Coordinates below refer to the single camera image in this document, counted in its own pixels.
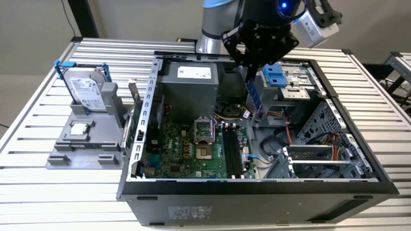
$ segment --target power supply label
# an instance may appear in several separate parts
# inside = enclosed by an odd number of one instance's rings
[[[81,105],[90,111],[105,110],[96,81],[89,78],[70,78],[70,82]]]
[[[209,219],[212,206],[168,206],[169,219]]]
[[[210,79],[210,68],[196,66],[181,66],[177,70],[177,78]]]

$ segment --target green circuit board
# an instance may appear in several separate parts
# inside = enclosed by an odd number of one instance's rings
[[[238,139],[246,138],[245,129],[238,128]],[[210,156],[201,156],[198,149],[204,144],[193,143],[193,124],[168,123],[164,129],[162,150],[158,157],[157,168],[146,168],[145,176],[148,178],[202,178],[225,179],[225,158],[222,148],[221,126],[214,128],[214,142],[210,148]],[[252,162],[249,170],[244,172],[244,178],[254,178]]]

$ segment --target hard drive label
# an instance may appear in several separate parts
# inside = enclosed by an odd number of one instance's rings
[[[74,93],[88,110],[105,110],[98,86],[90,78],[70,78]]]

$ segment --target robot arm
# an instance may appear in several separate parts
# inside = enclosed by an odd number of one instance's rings
[[[290,33],[290,23],[308,40],[320,44],[338,31],[341,14],[326,0],[245,0],[238,25],[221,33],[224,47],[236,64],[246,68],[245,82],[254,78],[265,64],[273,64],[298,45]],[[237,45],[244,44],[241,53]]]

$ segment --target blue clip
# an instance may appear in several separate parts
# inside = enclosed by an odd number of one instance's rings
[[[105,72],[105,81],[110,83],[112,80],[110,80],[108,65],[106,65],[105,63],[102,63],[102,64],[101,64],[101,68],[104,69],[104,72]]]
[[[250,98],[252,98],[252,103],[254,105],[256,112],[260,112],[261,107],[262,107],[262,103],[261,103],[261,99],[258,98],[256,87],[254,87],[254,84],[253,84],[250,79],[248,80],[245,86],[246,86],[248,93],[249,93]]]
[[[249,153],[246,153],[245,156],[249,157],[249,158],[258,158],[258,155],[249,154]]]
[[[60,79],[64,81],[64,76],[62,76],[62,73],[61,73],[61,70],[60,70],[60,60],[54,60],[53,61],[53,68],[56,69],[56,72],[57,72],[57,74],[58,74],[58,77],[60,77]]]
[[[76,64],[76,62],[72,62],[72,61],[64,61],[62,63],[61,63],[61,67],[74,67],[77,64]]]
[[[262,69],[265,79],[269,87],[284,88],[288,85],[286,78],[282,73],[281,66],[278,64],[265,65]]]

